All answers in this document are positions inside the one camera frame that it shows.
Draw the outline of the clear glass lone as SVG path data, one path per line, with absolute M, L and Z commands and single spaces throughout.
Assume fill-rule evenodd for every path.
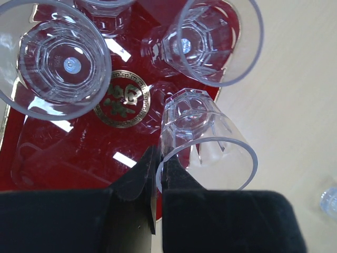
M 184 88 L 166 99 L 158 150 L 159 192 L 173 162 L 209 190 L 242 190 L 258 167 L 253 148 L 204 90 Z

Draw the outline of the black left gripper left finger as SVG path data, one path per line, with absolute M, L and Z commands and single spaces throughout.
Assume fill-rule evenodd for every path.
M 101 189 L 1 193 L 1 252 L 150 252 L 157 151 Z

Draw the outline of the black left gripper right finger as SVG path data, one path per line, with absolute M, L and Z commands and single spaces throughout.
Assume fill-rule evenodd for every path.
M 164 252 L 306 252 L 292 205 L 280 193 L 206 190 L 177 156 L 164 163 Z

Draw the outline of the clear glass from corner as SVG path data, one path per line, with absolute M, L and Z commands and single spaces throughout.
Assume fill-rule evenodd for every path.
M 105 38 L 115 37 L 125 29 L 131 20 L 133 0 L 74 1 L 74 7 L 84 13 Z

